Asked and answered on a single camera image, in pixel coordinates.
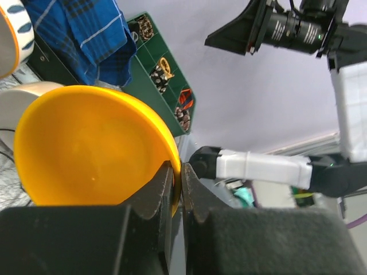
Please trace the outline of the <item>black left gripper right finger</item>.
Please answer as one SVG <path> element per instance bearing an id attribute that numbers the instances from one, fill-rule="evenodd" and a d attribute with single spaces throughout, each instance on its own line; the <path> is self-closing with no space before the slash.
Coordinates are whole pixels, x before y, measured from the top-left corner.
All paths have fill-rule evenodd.
<path id="1" fill-rule="evenodd" d="M 319 209 L 236 209 L 182 165 L 187 274 L 360 274 L 345 224 Z"/>

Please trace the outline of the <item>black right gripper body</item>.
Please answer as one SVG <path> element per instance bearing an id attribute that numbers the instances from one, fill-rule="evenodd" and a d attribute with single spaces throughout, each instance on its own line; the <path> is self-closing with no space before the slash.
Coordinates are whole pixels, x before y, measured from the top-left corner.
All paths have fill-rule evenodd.
<path id="1" fill-rule="evenodd" d="M 256 13 L 247 42 L 247 52 L 254 55 L 264 40 L 265 32 L 272 15 L 272 1 L 257 1 Z"/>

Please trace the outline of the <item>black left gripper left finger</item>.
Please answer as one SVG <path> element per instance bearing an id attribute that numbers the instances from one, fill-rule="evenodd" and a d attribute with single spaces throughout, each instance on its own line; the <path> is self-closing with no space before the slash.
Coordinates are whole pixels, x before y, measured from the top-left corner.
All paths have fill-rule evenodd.
<path id="1" fill-rule="evenodd" d="M 1 212 L 2 274 L 168 274 L 173 169 L 117 206 Z"/>

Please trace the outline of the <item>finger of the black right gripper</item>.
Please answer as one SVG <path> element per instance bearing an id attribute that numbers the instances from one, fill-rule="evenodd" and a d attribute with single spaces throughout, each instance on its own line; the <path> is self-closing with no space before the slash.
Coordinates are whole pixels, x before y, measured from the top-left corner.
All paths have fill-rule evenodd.
<path id="1" fill-rule="evenodd" d="M 245 55 L 259 5 L 260 1 L 250 1 L 239 16 L 208 35 L 204 45 Z"/>

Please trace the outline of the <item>orange ceramic bowl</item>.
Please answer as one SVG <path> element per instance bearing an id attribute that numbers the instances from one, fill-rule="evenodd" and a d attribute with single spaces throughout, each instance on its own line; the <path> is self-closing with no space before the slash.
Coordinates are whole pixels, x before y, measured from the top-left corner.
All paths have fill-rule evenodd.
<path id="1" fill-rule="evenodd" d="M 118 205 L 146 185 L 164 162 L 173 169 L 173 205 L 181 188 L 175 140 L 159 114 L 108 88 L 54 89 L 22 114 L 15 166 L 38 206 Z"/>

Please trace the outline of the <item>white ceramic bowl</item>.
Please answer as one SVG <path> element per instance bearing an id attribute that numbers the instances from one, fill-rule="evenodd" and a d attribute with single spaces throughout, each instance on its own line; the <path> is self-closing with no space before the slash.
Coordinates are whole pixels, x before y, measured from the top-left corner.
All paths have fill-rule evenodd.
<path id="1" fill-rule="evenodd" d="M 14 132 L 27 107 L 38 97 L 64 85 L 40 81 L 21 84 L 1 92 L 1 144 L 14 155 Z"/>

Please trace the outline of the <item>white bowl with blue leaves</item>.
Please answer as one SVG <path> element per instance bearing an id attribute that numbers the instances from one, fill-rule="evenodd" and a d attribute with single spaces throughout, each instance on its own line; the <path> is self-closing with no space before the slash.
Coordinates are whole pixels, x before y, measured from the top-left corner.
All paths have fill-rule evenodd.
<path id="1" fill-rule="evenodd" d="M 34 49 L 34 30 L 21 1 L 1 1 L 1 78 L 14 73 Z"/>

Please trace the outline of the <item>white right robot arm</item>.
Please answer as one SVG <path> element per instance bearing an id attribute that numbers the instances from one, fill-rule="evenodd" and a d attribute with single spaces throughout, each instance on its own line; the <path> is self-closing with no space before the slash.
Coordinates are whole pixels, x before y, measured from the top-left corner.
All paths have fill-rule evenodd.
<path id="1" fill-rule="evenodd" d="M 326 65 L 291 50 L 262 45 L 238 56 L 204 45 L 244 1 L 189 1 L 193 39 L 190 80 L 198 100 L 193 138 L 201 146 L 270 152 L 336 130 Z"/>

